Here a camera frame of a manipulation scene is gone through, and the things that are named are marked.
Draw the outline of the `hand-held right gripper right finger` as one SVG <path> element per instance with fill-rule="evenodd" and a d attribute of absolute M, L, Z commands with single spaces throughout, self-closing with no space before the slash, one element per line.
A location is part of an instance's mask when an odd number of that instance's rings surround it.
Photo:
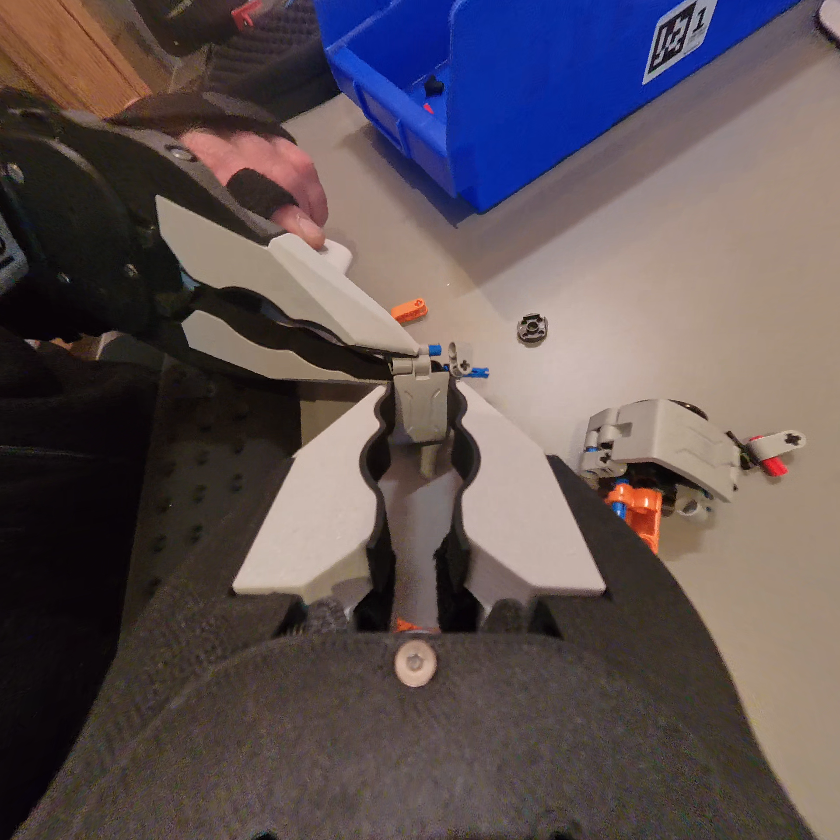
<path fill-rule="evenodd" d="M 548 456 L 468 384 L 455 389 L 465 402 L 456 428 L 477 446 L 459 502 L 467 591 L 483 606 L 602 595 L 606 583 Z"/>

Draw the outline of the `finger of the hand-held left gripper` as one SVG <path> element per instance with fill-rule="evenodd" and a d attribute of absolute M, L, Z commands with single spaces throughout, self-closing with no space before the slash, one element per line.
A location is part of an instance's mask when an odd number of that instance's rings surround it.
<path fill-rule="evenodd" d="M 263 318 L 257 318 L 256 326 L 267 328 L 267 335 L 248 338 L 216 315 L 197 310 L 185 319 L 182 330 L 191 350 L 272 381 L 389 381 L 389 364 L 381 357 Z"/>
<path fill-rule="evenodd" d="M 163 240 L 199 283 L 254 292 L 350 347 L 419 355 L 419 344 L 389 311 L 298 236 L 259 245 L 166 197 L 157 196 L 155 205 Z"/>

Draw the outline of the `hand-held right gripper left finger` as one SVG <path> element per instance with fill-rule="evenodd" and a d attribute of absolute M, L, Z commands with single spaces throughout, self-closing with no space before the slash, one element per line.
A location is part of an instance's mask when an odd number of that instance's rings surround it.
<path fill-rule="evenodd" d="M 365 546 L 376 500 L 361 454 L 380 429 L 375 406 L 384 395 L 376 386 L 294 455 L 234 579 L 236 594 L 362 599 L 371 592 Z"/>

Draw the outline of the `grey block module blue pin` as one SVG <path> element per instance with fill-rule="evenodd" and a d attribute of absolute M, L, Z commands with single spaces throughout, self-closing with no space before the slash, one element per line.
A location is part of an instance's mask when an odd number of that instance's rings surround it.
<path fill-rule="evenodd" d="M 475 366 L 471 343 L 421 346 L 412 358 L 393 357 L 396 437 L 419 447 L 419 469 L 426 480 L 435 478 L 438 455 L 449 436 L 448 389 L 451 380 L 484 378 L 487 367 Z"/>

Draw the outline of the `grey block module orange part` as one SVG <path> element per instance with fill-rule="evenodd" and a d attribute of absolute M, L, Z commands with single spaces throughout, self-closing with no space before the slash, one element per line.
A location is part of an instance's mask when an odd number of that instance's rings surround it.
<path fill-rule="evenodd" d="M 695 405 L 657 398 L 591 416 L 577 474 L 657 554 L 663 520 L 705 523 L 744 475 L 780 479 L 805 446 L 799 430 L 741 438 Z"/>

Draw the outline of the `person's left forearm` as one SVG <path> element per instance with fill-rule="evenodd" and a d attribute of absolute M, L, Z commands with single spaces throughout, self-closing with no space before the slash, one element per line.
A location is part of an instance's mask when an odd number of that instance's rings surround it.
<path fill-rule="evenodd" d="M 206 130 L 255 133 L 297 143 L 267 110 L 216 92 L 155 93 L 133 101 L 105 121 L 124 128 L 159 131 L 171 137 Z"/>

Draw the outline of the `person's left hand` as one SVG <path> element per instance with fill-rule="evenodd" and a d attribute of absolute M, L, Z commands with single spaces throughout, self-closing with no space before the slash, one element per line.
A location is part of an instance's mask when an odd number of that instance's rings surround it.
<path fill-rule="evenodd" d="M 249 169 L 286 190 L 295 202 L 275 208 L 270 220 L 311 248 L 324 247 L 328 199 L 312 158 L 293 142 L 279 136 L 209 129 L 184 132 L 178 140 L 223 184 L 238 171 Z"/>

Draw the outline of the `black foam pad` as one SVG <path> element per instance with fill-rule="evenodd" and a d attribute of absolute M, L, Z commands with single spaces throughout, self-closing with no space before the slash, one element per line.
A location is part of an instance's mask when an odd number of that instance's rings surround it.
<path fill-rule="evenodd" d="M 201 90 L 296 114 L 339 88 L 322 47 L 314 3 L 275 2 L 210 48 Z"/>

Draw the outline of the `blue plastic bin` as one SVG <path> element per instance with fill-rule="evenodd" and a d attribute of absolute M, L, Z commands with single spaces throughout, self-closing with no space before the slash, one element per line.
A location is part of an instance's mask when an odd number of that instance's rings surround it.
<path fill-rule="evenodd" d="M 485 212 L 792 1 L 317 1 L 339 89 L 447 194 Z M 436 75 L 445 100 L 424 110 Z"/>

